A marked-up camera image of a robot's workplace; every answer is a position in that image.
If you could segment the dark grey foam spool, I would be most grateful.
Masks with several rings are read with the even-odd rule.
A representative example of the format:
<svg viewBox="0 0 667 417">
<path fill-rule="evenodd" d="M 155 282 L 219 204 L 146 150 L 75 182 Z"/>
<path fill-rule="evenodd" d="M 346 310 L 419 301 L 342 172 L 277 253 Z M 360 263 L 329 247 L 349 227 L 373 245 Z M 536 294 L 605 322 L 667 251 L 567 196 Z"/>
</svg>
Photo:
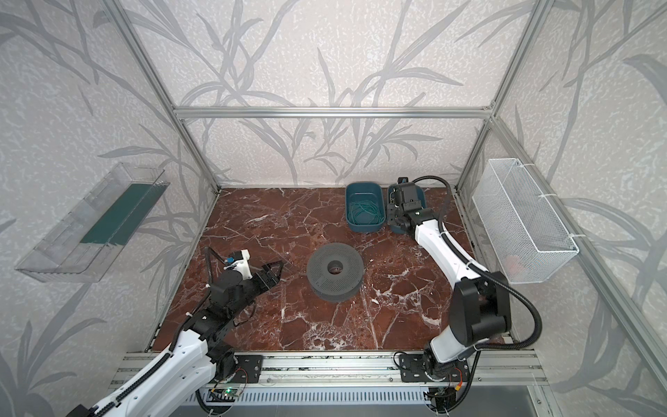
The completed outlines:
<svg viewBox="0 0 667 417">
<path fill-rule="evenodd" d="M 314 293 L 326 302 L 345 302 L 354 297 L 364 281 L 360 253 L 345 243 L 329 243 L 309 258 L 307 279 Z"/>
</svg>

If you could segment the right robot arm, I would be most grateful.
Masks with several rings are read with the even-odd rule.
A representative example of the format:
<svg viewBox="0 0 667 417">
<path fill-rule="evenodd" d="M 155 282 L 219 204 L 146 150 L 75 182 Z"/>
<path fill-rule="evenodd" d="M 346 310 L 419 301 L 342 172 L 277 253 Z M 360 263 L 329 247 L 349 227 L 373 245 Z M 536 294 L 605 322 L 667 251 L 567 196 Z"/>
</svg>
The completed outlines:
<svg viewBox="0 0 667 417">
<path fill-rule="evenodd" d="M 491 272 L 465 252 L 446 229 L 445 220 L 452 196 L 447 195 L 440 212 L 420 199 L 418 183 L 434 180 L 451 189 L 436 175 L 412 181 L 401 177 L 388 189 L 388 224 L 401 229 L 423 248 L 440 268 L 452 290 L 448 325 L 429 342 L 422 356 L 422 372 L 434 382 L 451 376 L 471 354 L 485 350 L 519 350 L 531 347 L 541 337 L 544 324 L 538 309 L 501 272 Z M 533 331 L 519 342 L 496 344 L 493 337 L 512 328 L 512 298 L 533 318 Z"/>
</svg>

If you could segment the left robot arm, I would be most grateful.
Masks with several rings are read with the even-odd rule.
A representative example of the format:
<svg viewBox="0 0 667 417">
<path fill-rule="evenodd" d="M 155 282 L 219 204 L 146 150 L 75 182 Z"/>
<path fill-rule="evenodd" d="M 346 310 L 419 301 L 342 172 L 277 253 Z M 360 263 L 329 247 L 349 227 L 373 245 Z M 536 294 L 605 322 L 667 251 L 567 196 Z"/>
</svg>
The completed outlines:
<svg viewBox="0 0 667 417">
<path fill-rule="evenodd" d="M 163 352 L 94 406 L 78 405 L 68 415 L 168 416 L 212 380 L 233 376 L 234 349 L 224 338 L 236 316 L 279 283 L 284 265 L 265 264 L 248 279 L 237 269 L 222 271 Z"/>
</svg>

